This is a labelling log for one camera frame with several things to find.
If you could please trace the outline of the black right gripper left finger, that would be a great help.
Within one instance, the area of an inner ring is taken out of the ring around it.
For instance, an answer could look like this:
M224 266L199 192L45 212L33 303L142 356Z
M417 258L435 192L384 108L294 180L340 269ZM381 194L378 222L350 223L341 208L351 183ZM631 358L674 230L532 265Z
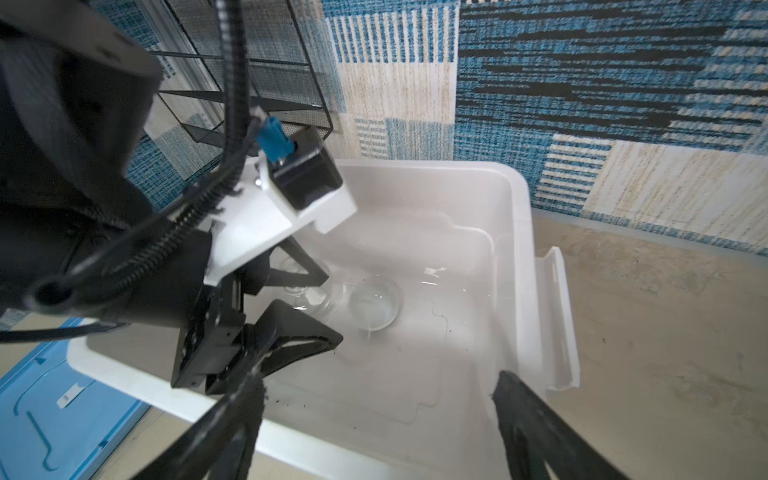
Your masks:
M259 371L227 389L209 411L136 479L245 479L265 410Z

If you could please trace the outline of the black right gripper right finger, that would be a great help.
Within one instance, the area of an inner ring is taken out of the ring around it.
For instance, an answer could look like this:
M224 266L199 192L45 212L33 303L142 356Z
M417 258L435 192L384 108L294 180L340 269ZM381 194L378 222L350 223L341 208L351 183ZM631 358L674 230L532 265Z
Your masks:
M513 479L626 477L515 373L499 373L492 400Z

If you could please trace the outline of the clear glass flask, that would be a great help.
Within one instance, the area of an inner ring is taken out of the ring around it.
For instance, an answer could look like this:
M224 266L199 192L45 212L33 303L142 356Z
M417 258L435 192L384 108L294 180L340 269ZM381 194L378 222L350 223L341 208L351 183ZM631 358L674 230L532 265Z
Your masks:
M343 286L334 280L332 270L322 260L317 260L328 279L319 287L279 287L275 297L285 301L293 309L305 313L323 324L328 324L334 312L341 306Z

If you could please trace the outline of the white ceramic mortar bowl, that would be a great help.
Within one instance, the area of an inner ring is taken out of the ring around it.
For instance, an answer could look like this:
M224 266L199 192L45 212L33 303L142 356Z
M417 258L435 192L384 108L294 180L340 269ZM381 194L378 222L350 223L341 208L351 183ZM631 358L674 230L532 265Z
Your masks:
M382 276L365 278L351 292L350 315L366 332L388 328L399 316L402 293L397 284Z

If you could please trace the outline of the white plastic storage bin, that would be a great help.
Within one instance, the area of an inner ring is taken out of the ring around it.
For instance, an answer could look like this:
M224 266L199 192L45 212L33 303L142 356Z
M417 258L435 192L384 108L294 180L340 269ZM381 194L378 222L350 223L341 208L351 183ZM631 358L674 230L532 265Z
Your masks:
M538 395L575 387L561 252L535 254L528 187L490 162L342 160L357 212L300 245L343 286L343 342L266 381L256 449L328 479L505 479L491 395L510 370ZM362 330L348 300L382 276L397 319Z

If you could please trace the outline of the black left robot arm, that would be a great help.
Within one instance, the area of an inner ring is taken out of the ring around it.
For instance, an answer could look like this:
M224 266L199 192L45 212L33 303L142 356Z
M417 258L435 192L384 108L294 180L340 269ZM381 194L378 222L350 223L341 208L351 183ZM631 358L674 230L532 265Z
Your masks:
M126 176L155 98L160 57L86 1L1 5L1 306L83 326L6 331L5 344L67 341L142 323L179 331L171 383L221 394L336 349L342 335L283 300L254 323L244 299L313 288L326 269L294 238L310 210L355 209L322 134L286 132L250 93L238 1L213 6L220 151L164 208Z

